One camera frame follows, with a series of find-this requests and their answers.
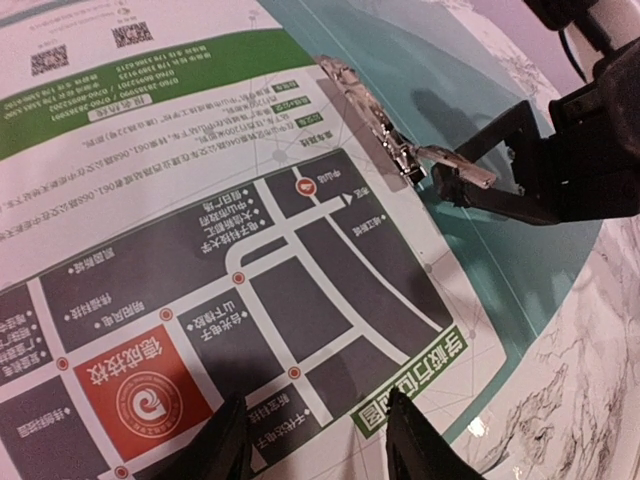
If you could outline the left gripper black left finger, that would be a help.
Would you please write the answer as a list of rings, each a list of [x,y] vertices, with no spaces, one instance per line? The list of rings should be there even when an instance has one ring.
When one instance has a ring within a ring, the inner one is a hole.
[[[249,417],[243,396],[232,395],[189,444],[142,469],[135,479],[249,479]]]

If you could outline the green map flyer sheet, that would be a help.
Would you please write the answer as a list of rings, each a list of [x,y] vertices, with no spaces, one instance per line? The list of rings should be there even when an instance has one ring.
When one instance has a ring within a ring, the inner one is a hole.
[[[506,355],[414,190],[255,1],[1,5],[1,475],[149,479],[223,402],[257,479],[382,479]]]

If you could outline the teal file folder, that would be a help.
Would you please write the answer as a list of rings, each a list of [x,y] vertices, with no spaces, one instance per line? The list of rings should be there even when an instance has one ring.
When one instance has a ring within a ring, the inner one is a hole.
[[[529,101],[543,134],[555,90],[538,67],[468,1],[269,1],[265,5],[310,53],[350,65],[394,125],[420,144],[450,148],[479,140],[502,112]],[[482,158],[490,189],[467,186],[467,204],[419,185],[430,215],[468,275],[507,360],[446,431],[454,440],[475,419],[491,421],[492,399],[511,386],[526,352],[551,322],[599,233],[596,222],[533,226],[504,146]],[[514,219],[520,211],[521,219]]]

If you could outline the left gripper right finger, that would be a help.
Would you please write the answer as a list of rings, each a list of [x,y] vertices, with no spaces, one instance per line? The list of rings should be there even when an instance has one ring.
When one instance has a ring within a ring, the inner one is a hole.
[[[386,454],[390,479],[484,480],[398,388],[390,390],[387,414]]]

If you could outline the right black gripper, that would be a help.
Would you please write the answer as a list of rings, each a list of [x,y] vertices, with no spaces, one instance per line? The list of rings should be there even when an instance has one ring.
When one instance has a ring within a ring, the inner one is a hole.
[[[541,137],[531,103],[520,101],[455,149],[475,163],[500,143],[524,157],[532,178],[525,196],[431,168],[441,200],[530,225],[639,214],[639,41],[596,62],[593,80],[549,103],[554,133]]]

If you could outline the metal folder clip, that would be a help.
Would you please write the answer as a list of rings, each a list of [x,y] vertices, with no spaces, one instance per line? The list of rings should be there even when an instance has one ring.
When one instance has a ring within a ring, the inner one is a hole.
[[[409,140],[394,126],[383,105],[358,73],[344,61],[326,55],[316,56],[315,61],[356,110],[407,182],[419,184],[428,175],[426,163],[432,162],[450,168],[455,178],[481,189],[489,189],[495,184],[495,173],[462,155],[438,145],[420,146]]]

